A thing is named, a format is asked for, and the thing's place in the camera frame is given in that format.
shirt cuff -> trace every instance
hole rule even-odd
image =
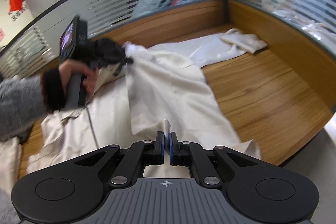
[[[66,98],[62,87],[58,68],[46,71],[41,76],[44,104],[49,112],[60,110],[64,107]]]

person's arm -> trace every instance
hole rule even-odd
[[[39,76],[4,80],[0,84],[0,140],[14,137],[36,120],[62,109],[66,100],[64,92],[73,72],[87,76],[83,85],[92,94],[97,74],[74,60],[67,60]]]

device screen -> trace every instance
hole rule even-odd
[[[68,28],[65,30],[63,35],[61,36],[61,52],[69,46],[69,44],[72,41],[72,28],[73,28],[73,23],[71,23]]]

hand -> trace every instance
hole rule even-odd
[[[89,67],[83,62],[68,59],[58,67],[58,71],[61,77],[64,93],[66,93],[71,75],[74,72],[79,72],[87,77],[83,81],[83,86],[85,87],[86,92],[88,93],[88,97],[90,98],[91,96],[93,96],[93,92],[95,91],[96,82],[98,78],[97,70],[96,71],[90,70]]]

white cloth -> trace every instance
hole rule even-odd
[[[21,145],[17,137],[0,143],[0,189],[11,194],[20,169]]]
[[[178,43],[161,43],[149,49],[182,54],[190,58],[195,66],[202,68],[205,65],[229,60],[246,53],[236,45],[223,42],[221,37],[225,35],[224,33],[217,33]]]
[[[237,45],[239,48],[252,54],[267,47],[267,44],[259,40],[255,34],[242,34],[238,29],[228,30],[221,39],[223,42]]]
[[[191,60],[130,44],[126,52],[134,59],[133,65],[127,65],[126,76],[102,86],[87,106],[98,147],[128,148],[136,141],[154,140],[161,130],[166,136],[175,131],[179,141],[197,142],[205,149],[226,145],[261,157],[254,142],[240,143],[203,72]],[[44,146],[29,158],[28,173],[97,149],[86,111],[64,126],[63,119],[58,112],[43,121]],[[183,168],[170,172],[169,161],[163,168],[149,166],[145,176],[186,175]]]

